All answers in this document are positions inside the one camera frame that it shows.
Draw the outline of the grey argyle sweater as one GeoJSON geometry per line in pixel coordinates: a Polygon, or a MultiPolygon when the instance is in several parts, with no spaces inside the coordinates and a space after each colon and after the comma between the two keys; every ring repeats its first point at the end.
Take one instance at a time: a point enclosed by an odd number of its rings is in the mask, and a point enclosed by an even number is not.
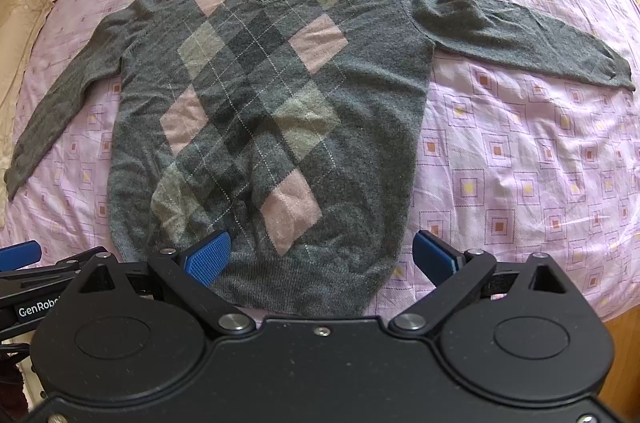
{"type": "Polygon", "coordinates": [[[128,261],[229,232],[218,294],[296,315],[396,308],[439,55],[634,92],[595,36],[500,0],[134,0],[105,16],[32,113],[26,185],[99,84],[117,81],[106,224],[128,261]]]}

